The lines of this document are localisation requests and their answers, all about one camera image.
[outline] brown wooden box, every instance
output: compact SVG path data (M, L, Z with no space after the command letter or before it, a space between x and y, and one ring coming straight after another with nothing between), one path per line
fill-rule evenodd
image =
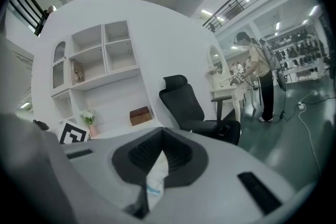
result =
M130 112L130 121L132 126L150 121L151 119L152 115L147 106Z

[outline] table leg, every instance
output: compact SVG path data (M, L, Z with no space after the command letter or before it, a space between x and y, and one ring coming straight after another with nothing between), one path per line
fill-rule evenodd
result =
M239 100L236 98L233 98L233 107L235 108L235 114L236 114L236 121L240 122L240 104Z
M254 100L253 100L253 89L250 89L250 93L251 93L251 104L254 110L256 110L255 106L254 106Z

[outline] black mesh office chair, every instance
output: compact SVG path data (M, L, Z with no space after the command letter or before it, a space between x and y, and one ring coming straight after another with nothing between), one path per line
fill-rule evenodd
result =
M231 96L214 98L217 102L217 120L204 121L203 110L198 103L193 88L185 76L175 75L163 78L166 89L159 96L164 105L172 113L181 130L205 135L217 140L237 145L240 137L238 121L222 121L222 105Z

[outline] arched cabinet door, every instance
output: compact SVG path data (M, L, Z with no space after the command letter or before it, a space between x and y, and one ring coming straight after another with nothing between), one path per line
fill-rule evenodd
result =
M70 37L64 38L54 45L51 67L51 96L55 96L70 87L69 59L67 55Z

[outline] vase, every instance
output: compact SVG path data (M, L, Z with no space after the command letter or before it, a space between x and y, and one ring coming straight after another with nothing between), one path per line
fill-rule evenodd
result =
M91 137L95 137L98 135L98 132L95 126L89 125L89 130L90 130Z

